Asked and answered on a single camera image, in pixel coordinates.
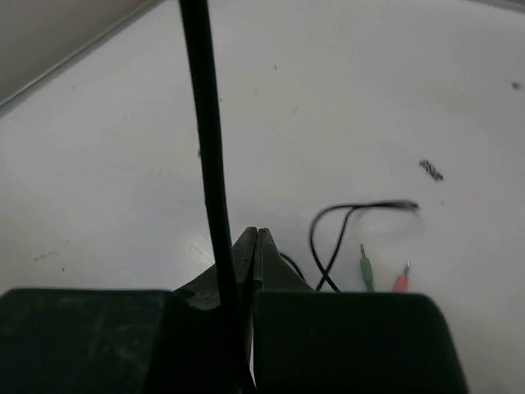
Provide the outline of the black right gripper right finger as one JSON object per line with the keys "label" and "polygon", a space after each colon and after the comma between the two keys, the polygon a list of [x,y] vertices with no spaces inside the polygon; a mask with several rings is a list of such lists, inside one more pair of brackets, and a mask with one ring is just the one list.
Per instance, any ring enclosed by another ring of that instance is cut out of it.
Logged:
{"label": "black right gripper right finger", "polygon": [[465,393],[436,303],[414,293],[316,292],[267,229],[254,251],[256,387],[261,393]]}

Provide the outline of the black wired headphones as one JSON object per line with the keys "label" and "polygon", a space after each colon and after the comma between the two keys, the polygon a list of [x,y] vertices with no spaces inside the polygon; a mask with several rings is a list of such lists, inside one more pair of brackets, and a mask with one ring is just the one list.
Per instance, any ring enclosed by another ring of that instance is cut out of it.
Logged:
{"label": "black wired headphones", "polygon": [[[238,392],[261,393],[254,375],[253,305],[258,290],[254,251],[262,229],[250,227],[236,242],[231,241],[208,5],[205,1],[183,1],[180,11],[194,91],[204,198],[215,257],[213,268],[217,270],[221,311],[227,323],[226,344],[233,358],[231,370]],[[298,269],[284,255],[280,256],[305,282]]]}

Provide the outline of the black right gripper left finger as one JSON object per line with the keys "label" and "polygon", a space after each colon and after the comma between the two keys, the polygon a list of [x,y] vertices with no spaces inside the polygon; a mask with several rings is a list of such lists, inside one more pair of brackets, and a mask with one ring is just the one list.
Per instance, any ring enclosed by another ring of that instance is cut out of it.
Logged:
{"label": "black right gripper left finger", "polygon": [[174,291],[19,288],[1,298],[4,393],[236,393],[217,270]]}

